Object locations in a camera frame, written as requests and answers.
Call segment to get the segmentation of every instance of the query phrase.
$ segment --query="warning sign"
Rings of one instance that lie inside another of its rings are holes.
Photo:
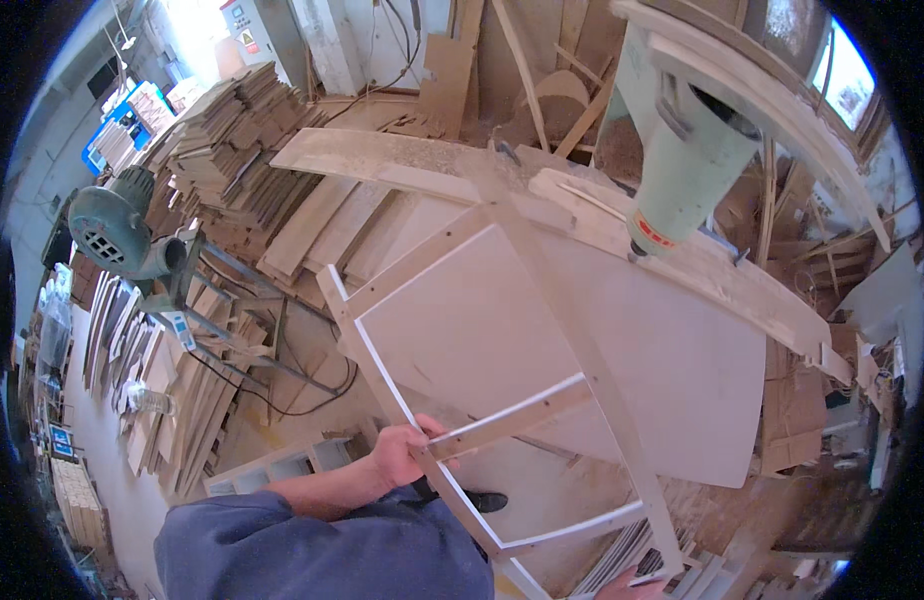
[[[238,33],[238,40],[245,45],[245,51],[249,54],[256,54],[259,52],[259,44],[257,44],[256,40],[252,37],[252,31],[248,29],[240,30]]]

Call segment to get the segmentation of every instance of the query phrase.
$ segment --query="wooden stick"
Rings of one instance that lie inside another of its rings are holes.
[[[758,234],[756,265],[765,269],[768,265],[768,247],[772,241],[772,222],[775,219],[775,140],[769,136],[762,139],[762,192],[761,231]]]
[[[522,80],[522,87],[525,88],[525,99],[528,100],[528,108],[532,113],[532,121],[535,122],[535,133],[539,136],[541,149],[551,152],[549,140],[546,139],[546,124],[542,119],[542,107],[539,105],[539,98],[535,95],[535,83],[532,82],[532,73],[528,69],[528,60],[526,53],[523,51],[516,30],[512,27],[512,21],[509,19],[509,13],[505,10],[503,0],[492,0],[492,6],[495,7],[495,13],[498,15],[498,22],[502,25],[502,32],[505,34],[505,42],[508,42],[509,49],[512,50],[512,56],[516,60],[518,67],[518,77]]]
[[[822,111],[822,105],[826,103],[825,96],[829,93],[829,82],[832,80],[832,65],[836,57],[836,28],[829,27],[828,30],[828,67],[825,71],[825,82],[822,83],[822,93],[819,95],[819,102],[815,105],[815,114]]]
[[[446,461],[501,438],[522,433],[591,399],[585,375],[577,372],[522,402],[432,439],[428,451],[435,460]]]
[[[617,531],[646,518],[642,500],[636,500],[615,510],[609,510],[581,523],[525,539],[508,541],[502,545],[502,556],[514,557],[545,546],[563,546],[584,542]]]
[[[639,440],[628,398],[619,389],[605,356],[586,324],[578,318],[575,301],[545,258],[531,224],[519,214],[509,199],[510,193],[504,187],[496,169],[497,166],[484,156],[474,156],[468,163],[468,172],[478,173],[480,177],[473,183],[484,203],[481,207],[489,213],[492,221],[508,239],[518,260],[548,305],[564,336],[564,341],[575,354],[592,397],[605,415],[629,477],[638,497],[644,503],[645,516],[652,527],[652,536],[664,562],[662,579],[668,582],[684,570],[682,551],[675,537],[672,518],[662,495],[659,478]]]
[[[595,196],[592,196],[591,194],[587,194],[580,189],[576,189],[575,187],[568,185],[567,183],[559,183],[559,187],[561,187],[567,192],[571,192],[572,194],[575,194],[576,196],[578,196],[579,198],[581,198],[582,200],[588,203],[592,203],[593,205],[599,207],[601,210],[606,211],[607,213],[612,215],[612,217],[618,219],[619,221],[623,223],[628,223],[628,219],[625,217],[625,215],[622,212],[615,210],[614,208],[612,208],[612,206],[605,203],[601,199],[596,198]]]
[[[819,226],[819,232],[822,234],[822,237],[828,237],[829,233],[826,231],[825,223],[822,222],[822,215],[819,213],[818,204],[813,198],[809,198],[808,205],[812,209],[812,216],[815,217],[815,222]],[[836,261],[833,260],[831,252],[826,252],[825,258],[828,261],[828,274],[831,276],[831,287],[835,290],[835,295],[841,299],[842,294],[839,291],[839,276],[836,275]]]
[[[910,199],[908,202],[906,202],[905,204],[903,204],[902,206],[899,206],[894,211],[882,217],[882,220],[881,220],[882,224],[888,225],[889,221],[892,221],[893,219],[895,219],[897,216],[899,216],[899,213],[901,213],[905,209],[908,209],[913,204],[915,204],[914,197]],[[800,260],[808,260],[812,257],[818,257],[819,255],[830,253],[834,251],[836,248],[838,248],[839,246],[847,244],[853,240],[859,239],[860,237],[864,236],[865,234],[868,234],[871,231],[872,231],[872,225],[867,224],[862,229],[859,229],[852,235],[848,235],[846,237],[840,237],[836,240],[832,240],[830,243],[823,242],[821,245],[814,247],[808,252],[802,254],[801,256],[796,256],[792,262],[798,262]]]
[[[592,99],[588,108],[582,113],[582,116],[579,117],[575,125],[565,134],[562,143],[559,144],[559,147],[555,150],[556,157],[562,157],[564,159],[576,148],[576,144],[585,136],[589,127],[596,122],[596,119],[598,119],[601,114],[605,113],[605,108],[609,105],[609,98],[612,96],[612,90],[614,89],[614,85],[602,86],[602,89],[600,89],[598,94]]]
[[[562,27],[559,29],[559,44],[575,53],[585,24],[585,16],[589,11],[589,0],[564,0],[562,3]],[[556,69],[569,68],[568,59],[564,56],[555,62]]]
[[[596,73],[592,69],[582,64],[582,62],[579,61],[579,59],[576,58],[571,52],[569,52],[568,50],[566,50],[559,44],[555,43],[554,41],[552,42],[552,45],[555,46],[555,51],[559,53],[559,56],[561,56],[563,59],[571,63],[571,65],[574,66],[576,69],[578,69],[582,73],[582,75],[585,75],[586,77],[594,81],[600,88],[605,86],[605,81],[602,80],[602,78],[600,78],[599,75],[596,75]]]

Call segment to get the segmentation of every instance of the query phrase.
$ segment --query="red label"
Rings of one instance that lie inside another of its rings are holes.
[[[646,220],[646,217],[643,216],[642,210],[636,210],[636,214],[634,214],[632,217],[636,220],[636,225],[641,230],[641,232],[645,234],[645,237],[664,248],[675,247],[675,242],[652,228],[652,225],[650,225]]]

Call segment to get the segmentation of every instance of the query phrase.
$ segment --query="sawdust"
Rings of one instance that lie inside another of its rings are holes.
[[[595,149],[595,168],[624,184],[638,187],[642,182],[642,140],[632,119],[624,117],[605,124]]]

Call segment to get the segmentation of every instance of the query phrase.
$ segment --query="stack of wooden boards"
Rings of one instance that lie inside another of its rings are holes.
[[[121,285],[107,270],[99,274],[82,370],[84,389],[96,402],[113,408],[126,381],[142,375],[147,355],[159,338],[159,327],[139,310],[140,292]]]
[[[258,260],[319,180],[268,163],[301,128],[325,119],[279,82],[273,62],[216,83],[180,117],[182,129],[166,162],[173,175],[168,186],[178,191],[172,209],[216,227],[213,237],[227,239],[222,245],[236,247],[236,256]]]
[[[132,112],[152,136],[165,131],[175,123],[175,115],[161,98],[161,92],[152,81],[143,81],[126,99]]]
[[[255,267],[288,293],[326,265],[343,268],[395,198],[385,185],[327,176],[276,234]],[[300,282],[303,269],[308,271]],[[322,307],[321,300],[303,300]]]
[[[160,483],[170,493],[184,498],[212,458],[216,436],[241,377],[215,359],[186,352],[174,335],[139,311],[138,299],[138,288],[129,291],[118,277],[102,272],[92,303],[84,388],[96,402],[108,402],[122,415],[123,432],[131,427],[127,453],[132,472],[136,476],[143,470],[158,473]],[[231,314],[232,305],[225,298],[196,280],[187,300],[189,306],[251,347],[257,348],[268,335],[247,313]],[[229,350],[199,327],[193,329],[193,335],[241,371],[253,366],[252,356]],[[126,381],[144,382],[147,389],[171,396],[174,414],[128,412],[120,393]]]
[[[93,556],[101,567],[114,567],[109,516],[99,502],[84,462],[53,458],[51,464],[55,498],[72,542],[94,550]]]
[[[122,169],[132,164],[138,154],[136,141],[129,135],[129,131],[115,119],[109,119],[102,127],[99,134],[92,140],[92,146],[102,155],[116,177]]]

